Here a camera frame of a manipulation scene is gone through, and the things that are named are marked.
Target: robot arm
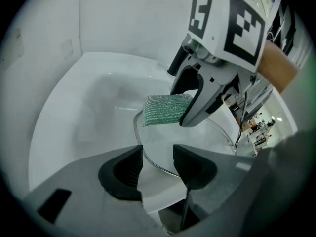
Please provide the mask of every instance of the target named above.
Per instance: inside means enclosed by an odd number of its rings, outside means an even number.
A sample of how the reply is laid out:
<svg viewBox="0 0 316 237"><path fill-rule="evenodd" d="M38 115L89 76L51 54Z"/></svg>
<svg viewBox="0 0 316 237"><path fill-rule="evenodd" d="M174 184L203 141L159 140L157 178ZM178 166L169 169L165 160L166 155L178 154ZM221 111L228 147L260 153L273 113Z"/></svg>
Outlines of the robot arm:
<svg viewBox="0 0 316 237"><path fill-rule="evenodd" d="M244 96L256 82L265 17L248 0L193 0L188 34L170 69L170 94L197 90L180 125L201 123L226 94Z"/></svg>

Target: white sink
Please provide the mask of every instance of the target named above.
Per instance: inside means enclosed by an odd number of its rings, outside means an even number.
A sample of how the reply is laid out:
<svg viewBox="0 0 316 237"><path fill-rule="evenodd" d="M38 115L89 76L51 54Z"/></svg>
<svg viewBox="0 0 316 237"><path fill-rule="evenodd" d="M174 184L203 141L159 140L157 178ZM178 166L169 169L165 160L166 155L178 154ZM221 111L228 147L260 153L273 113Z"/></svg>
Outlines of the white sink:
<svg viewBox="0 0 316 237"><path fill-rule="evenodd" d="M59 81L40 113L30 149L30 189L70 162L137 145L133 118L146 96L170 93L174 77L166 70L142 57L85 53ZM207 122L194 128L178 124L138 128L150 158L173 172L176 143L232 154L224 136ZM145 159L138 189L148 213L182 200L186 193L180 178Z"/></svg>

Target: black cylinder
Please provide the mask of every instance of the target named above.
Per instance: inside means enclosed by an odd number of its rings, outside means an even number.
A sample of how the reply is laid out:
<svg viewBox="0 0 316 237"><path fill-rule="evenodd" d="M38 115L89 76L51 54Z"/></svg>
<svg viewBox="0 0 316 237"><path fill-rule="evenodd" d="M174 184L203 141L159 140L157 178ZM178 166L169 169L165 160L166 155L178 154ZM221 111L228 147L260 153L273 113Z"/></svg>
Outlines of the black cylinder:
<svg viewBox="0 0 316 237"><path fill-rule="evenodd" d="M180 65L182 64L182 62L187 58L188 53L183 49L183 47L181 46L176 54L176 56L174 57L170 68L167 70L167 72L169 74L171 74L172 76L176 76L177 72L180 68Z"/></svg>

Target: skin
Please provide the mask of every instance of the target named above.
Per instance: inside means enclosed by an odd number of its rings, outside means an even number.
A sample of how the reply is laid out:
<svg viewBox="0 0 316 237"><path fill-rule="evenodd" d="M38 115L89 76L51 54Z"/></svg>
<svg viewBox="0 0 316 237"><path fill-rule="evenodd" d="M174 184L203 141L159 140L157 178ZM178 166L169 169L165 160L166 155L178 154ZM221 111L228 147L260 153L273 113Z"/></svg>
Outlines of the skin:
<svg viewBox="0 0 316 237"><path fill-rule="evenodd" d="M258 72L282 93L296 76L298 68L281 49L266 41Z"/></svg>

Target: textured green sponge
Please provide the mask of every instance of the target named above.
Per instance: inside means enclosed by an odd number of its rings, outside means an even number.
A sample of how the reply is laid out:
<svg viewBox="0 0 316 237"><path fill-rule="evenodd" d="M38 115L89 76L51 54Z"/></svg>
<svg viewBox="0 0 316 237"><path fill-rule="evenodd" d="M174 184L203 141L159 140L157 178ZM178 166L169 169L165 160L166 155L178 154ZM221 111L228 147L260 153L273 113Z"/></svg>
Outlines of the textured green sponge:
<svg viewBox="0 0 316 237"><path fill-rule="evenodd" d="M179 123L192 99L188 94L148 96L143 108L143 126Z"/></svg>

